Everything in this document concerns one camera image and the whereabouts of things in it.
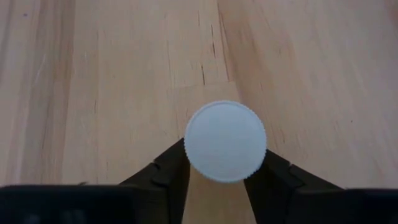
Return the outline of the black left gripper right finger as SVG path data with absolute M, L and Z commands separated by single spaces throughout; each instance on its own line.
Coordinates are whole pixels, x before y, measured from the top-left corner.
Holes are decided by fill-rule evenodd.
M 244 180 L 257 224 L 285 224 L 289 203 L 296 190 L 339 190 L 288 160 L 267 150 L 260 166 Z

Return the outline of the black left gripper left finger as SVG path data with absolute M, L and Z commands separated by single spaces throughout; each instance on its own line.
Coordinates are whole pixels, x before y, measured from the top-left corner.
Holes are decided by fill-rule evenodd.
M 133 224 L 182 224 L 190 163 L 180 139 L 121 185 L 132 188 Z

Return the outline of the small yellow-green pill bottle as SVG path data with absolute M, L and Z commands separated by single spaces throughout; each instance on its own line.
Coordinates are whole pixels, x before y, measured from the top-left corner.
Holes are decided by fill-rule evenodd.
M 233 183 L 260 169 L 267 135 L 258 115 L 236 101 L 202 106 L 185 128 L 184 149 L 191 165 L 208 179 Z

